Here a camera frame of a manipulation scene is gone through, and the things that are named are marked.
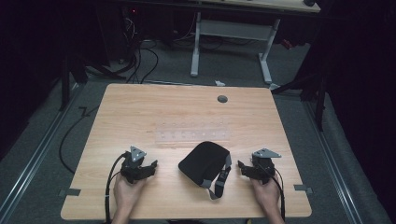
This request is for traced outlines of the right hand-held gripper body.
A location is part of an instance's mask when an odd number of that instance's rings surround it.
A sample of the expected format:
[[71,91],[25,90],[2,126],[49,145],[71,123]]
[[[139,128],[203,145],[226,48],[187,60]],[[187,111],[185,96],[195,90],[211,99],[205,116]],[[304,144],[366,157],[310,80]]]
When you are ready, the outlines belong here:
[[253,179],[266,184],[275,175],[276,168],[272,158],[281,158],[281,155],[268,148],[262,148],[252,153]]

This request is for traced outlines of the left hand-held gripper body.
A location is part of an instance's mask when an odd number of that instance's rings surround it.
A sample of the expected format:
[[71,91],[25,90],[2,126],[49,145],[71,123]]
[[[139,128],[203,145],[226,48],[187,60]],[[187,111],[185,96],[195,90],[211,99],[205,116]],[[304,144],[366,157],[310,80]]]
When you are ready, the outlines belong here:
[[129,183],[133,184],[137,180],[145,179],[144,172],[150,169],[150,167],[142,167],[146,155],[146,152],[133,146],[130,146],[130,150],[125,152],[120,173]]

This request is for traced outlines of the person's left hand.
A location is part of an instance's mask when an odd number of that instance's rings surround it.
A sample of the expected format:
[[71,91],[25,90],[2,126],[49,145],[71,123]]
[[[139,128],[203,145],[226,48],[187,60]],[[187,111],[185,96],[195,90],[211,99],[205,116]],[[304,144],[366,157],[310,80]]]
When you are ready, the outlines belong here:
[[129,183],[123,176],[116,178],[114,196],[117,210],[116,217],[129,217],[140,198],[146,180],[138,180],[134,184]]

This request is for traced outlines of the person's right hand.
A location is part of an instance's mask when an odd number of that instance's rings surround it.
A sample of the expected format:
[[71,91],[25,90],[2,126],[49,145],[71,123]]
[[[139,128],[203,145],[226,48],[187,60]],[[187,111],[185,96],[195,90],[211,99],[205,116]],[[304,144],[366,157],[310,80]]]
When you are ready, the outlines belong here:
[[250,182],[253,186],[256,201],[262,208],[264,214],[267,217],[279,215],[280,209],[278,207],[278,201],[280,191],[275,180],[271,179],[265,184],[256,179],[251,179]]

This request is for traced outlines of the clear tape strip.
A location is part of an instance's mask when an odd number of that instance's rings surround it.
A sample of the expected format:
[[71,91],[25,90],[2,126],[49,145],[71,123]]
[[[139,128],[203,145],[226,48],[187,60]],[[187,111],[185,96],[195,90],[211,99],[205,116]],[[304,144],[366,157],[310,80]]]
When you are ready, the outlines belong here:
[[161,122],[156,126],[157,143],[227,141],[230,130],[225,122]]

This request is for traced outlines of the black metal stand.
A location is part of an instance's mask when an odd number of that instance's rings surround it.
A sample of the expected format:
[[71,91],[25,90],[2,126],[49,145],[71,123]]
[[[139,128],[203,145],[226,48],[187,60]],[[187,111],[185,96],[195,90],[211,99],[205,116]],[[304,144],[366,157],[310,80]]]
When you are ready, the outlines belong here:
[[314,110],[314,121],[320,131],[323,131],[323,112],[325,109],[327,79],[322,75],[308,75],[297,77],[292,82],[281,85],[271,90],[272,94],[280,94],[287,90],[301,90],[300,99],[302,101],[316,101]]
[[70,77],[78,84],[85,84],[88,81],[88,76],[85,72],[85,65],[82,58],[76,54],[68,54],[64,57],[62,63],[62,98],[60,110],[64,111],[70,101]]

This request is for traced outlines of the white-framed wooden desk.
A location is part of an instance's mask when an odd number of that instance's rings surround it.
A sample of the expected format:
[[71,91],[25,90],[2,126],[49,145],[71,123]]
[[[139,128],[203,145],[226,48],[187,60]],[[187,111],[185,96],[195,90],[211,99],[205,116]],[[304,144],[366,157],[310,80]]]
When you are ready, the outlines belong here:
[[[303,15],[317,15],[321,11],[315,3],[312,7],[304,4],[304,0],[191,0],[198,7],[220,7],[224,9],[264,9],[275,13],[302,13]],[[270,20],[269,24],[258,22],[244,22],[231,19],[203,19],[202,10],[195,14],[194,49],[191,58],[191,76],[199,74],[200,41],[203,35],[217,37],[230,37],[245,40],[264,41],[266,43],[263,52],[258,54],[262,70],[263,80],[267,84],[272,83],[267,58],[273,45],[278,26],[281,22],[279,16]]]

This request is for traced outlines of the metal floor rail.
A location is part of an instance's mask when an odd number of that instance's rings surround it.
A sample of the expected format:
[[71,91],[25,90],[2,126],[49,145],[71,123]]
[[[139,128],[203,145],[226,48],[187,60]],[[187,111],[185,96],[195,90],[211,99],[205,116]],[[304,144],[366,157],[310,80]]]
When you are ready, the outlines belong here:
[[344,177],[340,172],[340,169],[332,154],[332,149],[328,144],[325,134],[319,129],[318,125],[316,124],[315,113],[312,105],[309,103],[303,103],[303,108],[319,141],[320,150],[324,157],[324,163],[326,164],[338,198],[345,210],[349,223],[363,224],[360,212],[358,211],[357,206],[354,203],[350,189],[347,186],[347,182],[345,181]]
[[62,91],[56,87],[29,119],[27,127],[6,157],[0,161],[0,224],[7,224],[12,217],[50,150],[71,104],[83,89],[83,84],[73,84],[69,101],[65,107],[61,107],[56,104],[61,102]]

